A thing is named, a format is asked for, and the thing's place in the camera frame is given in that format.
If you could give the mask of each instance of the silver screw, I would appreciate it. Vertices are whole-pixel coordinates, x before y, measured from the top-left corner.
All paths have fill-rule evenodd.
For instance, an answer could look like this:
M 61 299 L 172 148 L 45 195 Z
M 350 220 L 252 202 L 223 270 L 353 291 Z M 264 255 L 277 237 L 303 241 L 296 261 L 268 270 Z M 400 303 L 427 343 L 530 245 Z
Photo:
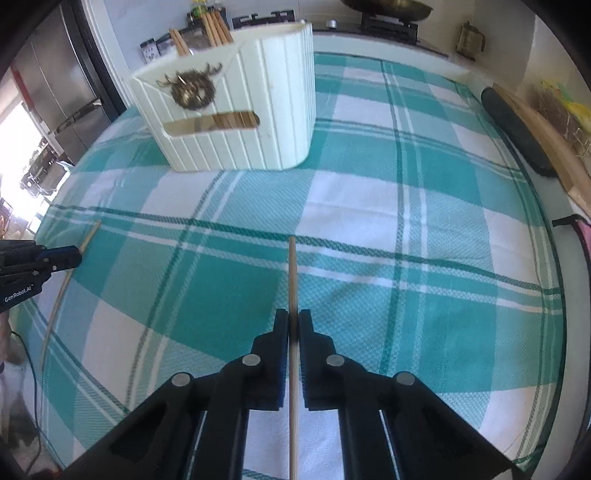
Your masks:
M 326 357 L 326 364 L 331 367 L 342 367 L 345 363 L 345 357 L 342 355 L 329 355 Z
M 249 353 L 242 357 L 242 363 L 247 367 L 255 367 L 261 363 L 261 357 L 255 353 Z
M 176 374 L 173 377 L 173 385 L 175 387 L 185 387 L 191 383 L 191 376 L 186 373 Z
M 400 372 L 396 375 L 396 381 L 401 385 L 406 385 L 410 387 L 415 380 L 415 376 L 410 372 Z

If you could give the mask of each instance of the gas stove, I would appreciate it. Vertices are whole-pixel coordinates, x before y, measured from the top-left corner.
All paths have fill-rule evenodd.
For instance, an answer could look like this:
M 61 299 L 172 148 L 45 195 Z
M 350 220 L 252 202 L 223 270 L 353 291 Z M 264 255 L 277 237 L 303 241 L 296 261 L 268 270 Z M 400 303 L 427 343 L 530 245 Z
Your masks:
M 437 47 L 420 39 L 418 37 L 418 25 L 416 23 L 403 23 L 396 18 L 364 13 L 361 17 L 360 24 L 328 20 L 324 24 L 312 23 L 312 27 L 314 32 L 344 33 L 362 35 L 364 37 L 376 37 L 427 50 L 445 58 L 449 56 Z

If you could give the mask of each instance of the person's hand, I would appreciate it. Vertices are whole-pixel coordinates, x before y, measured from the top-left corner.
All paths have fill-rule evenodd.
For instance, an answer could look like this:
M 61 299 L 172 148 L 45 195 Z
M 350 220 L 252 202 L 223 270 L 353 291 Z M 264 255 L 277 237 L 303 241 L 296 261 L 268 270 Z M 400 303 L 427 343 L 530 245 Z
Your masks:
M 9 310 L 0 313 L 0 364 L 8 358 L 8 347 L 10 345 L 10 324 L 8 323 Z

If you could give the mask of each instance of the wok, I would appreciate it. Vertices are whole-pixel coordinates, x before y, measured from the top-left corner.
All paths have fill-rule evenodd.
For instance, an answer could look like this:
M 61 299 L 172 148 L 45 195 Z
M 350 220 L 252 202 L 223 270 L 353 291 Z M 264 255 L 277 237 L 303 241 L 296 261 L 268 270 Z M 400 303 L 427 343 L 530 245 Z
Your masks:
M 415 0 L 341 0 L 347 7 L 371 15 L 398 18 L 404 23 L 425 20 L 432 7 Z

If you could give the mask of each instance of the small white container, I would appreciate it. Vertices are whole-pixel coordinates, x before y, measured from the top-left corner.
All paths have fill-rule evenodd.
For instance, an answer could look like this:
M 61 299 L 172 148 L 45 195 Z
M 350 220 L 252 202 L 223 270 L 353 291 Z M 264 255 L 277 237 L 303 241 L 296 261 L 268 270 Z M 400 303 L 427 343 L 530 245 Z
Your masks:
M 283 170 L 308 156 L 314 122 L 314 57 L 312 27 L 283 23 L 233 30 L 234 43 L 199 50 L 192 56 L 176 53 L 135 72 L 129 84 L 136 105 L 160 149 L 176 171 Z M 210 77 L 216 93 L 199 111 L 177 105 L 170 87 L 157 80 L 165 74 L 204 71 L 222 64 Z M 253 111 L 257 128 L 230 129 L 172 137 L 166 122 L 231 111 Z

